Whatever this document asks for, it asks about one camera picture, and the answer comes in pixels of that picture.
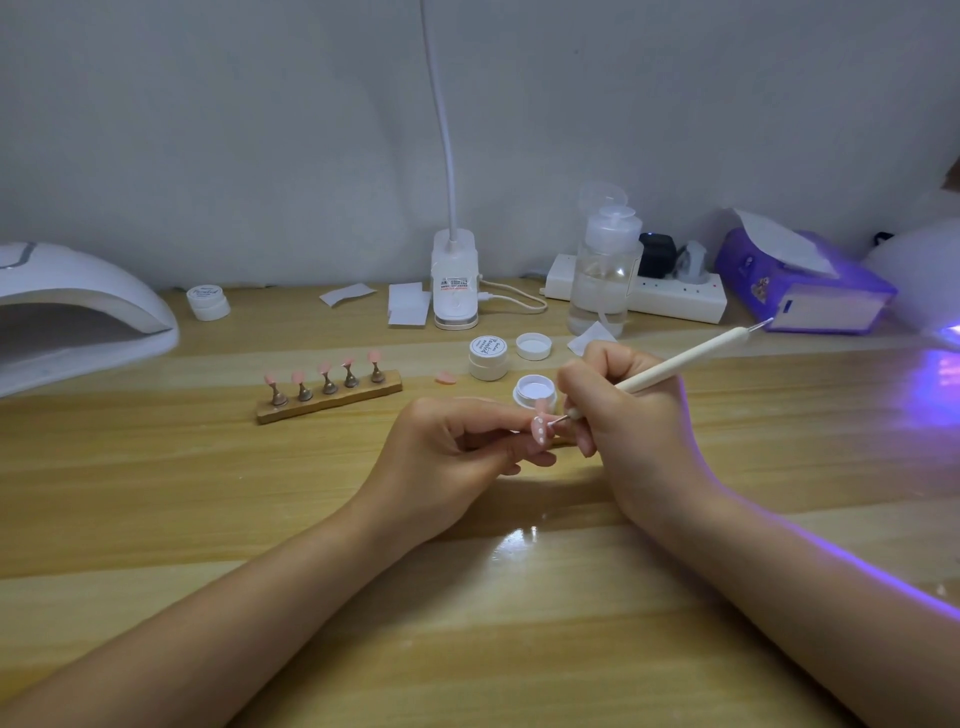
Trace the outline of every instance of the wooden table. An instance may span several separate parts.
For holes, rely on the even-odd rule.
[[[529,282],[524,285],[535,288]],[[565,304],[484,304],[470,331],[387,329],[386,287],[330,309],[312,288],[230,292],[171,354],[0,401],[0,697],[323,518],[360,485],[414,397],[507,400],[572,354]],[[746,316],[731,304],[728,320]],[[472,379],[467,341],[554,337],[542,362]],[[715,328],[632,315],[659,354]],[[367,349],[401,394],[272,425],[264,370]],[[433,381],[447,369],[453,387]],[[686,377],[698,439],[731,487],[960,603],[960,355],[870,337],[760,334]],[[357,596],[239,725],[850,725],[710,588],[625,523],[599,463],[564,449],[503,478],[439,540]]]

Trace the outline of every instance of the white pen handle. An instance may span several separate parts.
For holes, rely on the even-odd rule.
[[[691,364],[696,364],[698,361],[715,356],[726,347],[743,343],[750,338],[750,332],[750,328],[731,328],[729,331],[724,331],[719,336],[714,336],[703,344],[698,344],[693,347],[693,349],[687,349],[685,352],[681,352],[666,361],[662,361],[660,364],[651,367],[645,372],[640,372],[638,375],[633,375],[629,379],[624,379],[616,385],[616,388],[622,389],[624,392],[629,392],[630,394],[636,394],[647,387],[652,387],[654,384],[659,384],[665,379],[669,379]],[[581,414],[580,410],[576,407],[571,407],[566,414],[570,416],[571,420],[583,419],[583,414]]]

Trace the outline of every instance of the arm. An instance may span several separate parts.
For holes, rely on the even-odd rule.
[[[960,724],[960,612],[717,482],[677,379],[638,397],[610,385],[657,362],[595,342],[559,377],[625,514],[869,725]]]
[[[450,527],[493,480],[552,465],[529,410],[417,400],[356,496],[325,521],[207,585],[0,707],[21,726],[225,725],[334,612]]]

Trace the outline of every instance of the white tissue sheet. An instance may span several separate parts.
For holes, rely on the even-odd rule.
[[[590,328],[567,344],[567,346],[569,346],[570,350],[577,356],[583,356],[584,352],[587,350],[587,344],[589,344],[591,341],[615,342],[616,337],[607,331],[603,324],[601,324],[599,321],[595,321]]]
[[[361,296],[367,296],[370,293],[376,293],[376,291],[373,288],[370,288],[366,283],[354,283],[346,288],[338,288],[335,291],[327,291],[320,296],[320,300],[332,307],[334,304],[339,303],[343,299],[358,299]]]
[[[392,283],[387,296],[388,326],[425,326],[430,298],[422,283]]]
[[[763,215],[736,208],[733,211],[740,217],[743,229],[754,245],[766,254],[791,268],[826,278],[840,278],[817,246],[802,235]]]

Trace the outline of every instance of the forearm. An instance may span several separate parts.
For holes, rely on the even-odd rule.
[[[224,725],[398,556],[345,508],[55,673],[0,722]]]
[[[871,726],[960,724],[960,613],[707,483],[651,523]]]

